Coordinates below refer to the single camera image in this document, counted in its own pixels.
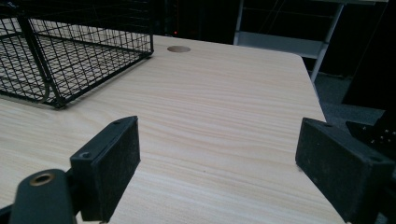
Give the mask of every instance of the black wire mesh basket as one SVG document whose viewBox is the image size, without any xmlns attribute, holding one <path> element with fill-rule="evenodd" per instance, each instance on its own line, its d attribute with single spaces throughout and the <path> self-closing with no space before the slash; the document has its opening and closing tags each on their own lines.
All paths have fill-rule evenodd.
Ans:
<svg viewBox="0 0 396 224">
<path fill-rule="evenodd" d="M 0 94 L 63 107 L 149 57 L 149 1 L 111 2 L 0 0 Z"/>
</svg>

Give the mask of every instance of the gray floor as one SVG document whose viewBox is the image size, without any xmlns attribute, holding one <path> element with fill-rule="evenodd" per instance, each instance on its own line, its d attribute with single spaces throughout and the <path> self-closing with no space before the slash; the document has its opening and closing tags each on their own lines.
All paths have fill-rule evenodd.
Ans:
<svg viewBox="0 0 396 224">
<path fill-rule="evenodd" d="M 373 125 L 383 110 L 342 104 L 351 78 L 318 74 L 315 81 L 320 106 L 328 123 L 348 132 L 347 120 Z"/>
</svg>

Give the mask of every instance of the white shelf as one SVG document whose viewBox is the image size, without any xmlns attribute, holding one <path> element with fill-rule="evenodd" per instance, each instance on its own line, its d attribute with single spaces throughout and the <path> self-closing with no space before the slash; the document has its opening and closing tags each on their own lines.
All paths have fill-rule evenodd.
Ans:
<svg viewBox="0 0 396 224">
<path fill-rule="evenodd" d="M 305 58 L 317 59 L 322 49 L 321 41 L 239 32 L 237 45 L 260 49 L 290 52 Z"/>
</svg>

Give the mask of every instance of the screw hole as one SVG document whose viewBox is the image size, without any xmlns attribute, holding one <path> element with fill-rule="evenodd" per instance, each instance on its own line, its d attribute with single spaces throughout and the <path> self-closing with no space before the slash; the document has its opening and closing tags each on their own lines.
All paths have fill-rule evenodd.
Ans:
<svg viewBox="0 0 396 224">
<path fill-rule="evenodd" d="M 38 187 L 49 183 L 55 175 L 51 173 L 45 173 L 42 175 L 37 175 L 30 180 L 30 185 Z"/>
<path fill-rule="evenodd" d="M 83 152 L 83 153 L 79 154 L 79 156 L 82 157 L 82 158 L 87 159 L 87 158 L 89 158 L 91 156 L 91 153 L 90 152 Z"/>
</svg>

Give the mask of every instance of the light wood grain surface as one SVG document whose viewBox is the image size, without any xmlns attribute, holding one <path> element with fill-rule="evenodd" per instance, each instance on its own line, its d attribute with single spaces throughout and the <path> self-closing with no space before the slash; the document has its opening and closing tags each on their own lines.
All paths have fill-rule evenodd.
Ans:
<svg viewBox="0 0 396 224">
<path fill-rule="evenodd" d="M 0 99 L 1 207 L 26 176 L 67 170 L 109 122 L 137 115 L 142 161 L 111 223 L 343 223 L 295 164 L 301 119 L 324 120 L 301 57 L 154 43 L 151 59 L 64 110 Z"/>
</svg>

